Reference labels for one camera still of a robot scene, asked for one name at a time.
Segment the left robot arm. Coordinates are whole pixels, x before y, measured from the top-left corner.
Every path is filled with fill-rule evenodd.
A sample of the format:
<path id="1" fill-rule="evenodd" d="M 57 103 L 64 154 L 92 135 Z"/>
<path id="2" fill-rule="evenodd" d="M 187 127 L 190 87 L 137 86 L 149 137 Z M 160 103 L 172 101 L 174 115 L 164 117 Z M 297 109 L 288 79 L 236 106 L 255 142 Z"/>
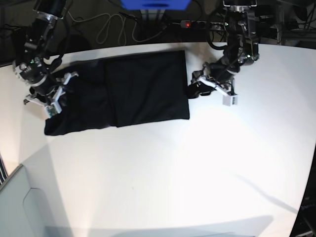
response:
<path id="1" fill-rule="evenodd" d="M 192 73 L 187 95 L 190 99 L 208 96 L 213 91 L 223 95 L 223 102 L 237 103 L 234 76 L 242 66 L 252 65 L 259 59 L 259 39 L 256 35 L 255 0 L 222 0 L 209 14 L 206 25 L 206 41 L 212 49 L 221 50 L 223 56 L 216 62 L 205 62 L 202 69 Z M 216 46 L 210 37 L 211 20 L 224 13 L 222 29 L 227 34 L 227 44 Z"/>

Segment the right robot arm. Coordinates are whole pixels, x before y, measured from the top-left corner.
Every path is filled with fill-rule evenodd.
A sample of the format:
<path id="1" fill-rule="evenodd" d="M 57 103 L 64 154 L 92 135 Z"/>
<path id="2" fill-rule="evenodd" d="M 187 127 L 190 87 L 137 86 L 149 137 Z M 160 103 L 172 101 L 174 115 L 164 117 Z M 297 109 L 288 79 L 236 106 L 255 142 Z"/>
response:
<path id="1" fill-rule="evenodd" d="M 78 76 L 77 72 L 65 73 L 61 78 L 53 75 L 61 65 L 70 43 L 70 25 L 66 15 L 72 4 L 71 0 L 37 1 L 34 8 L 37 17 L 26 31 L 22 52 L 13 62 L 14 74 L 31 89 L 24 103 L 32 102 L 42 106 L 49 116 L 62 112 L 60 97 L 64 95 L 70 80 Z M 44 60 L 50 58 L 47 49 L 58 20 L 62 20 L 66 28 L 66 41 L 59 56 L 51 64 L 47 64 Z"/>

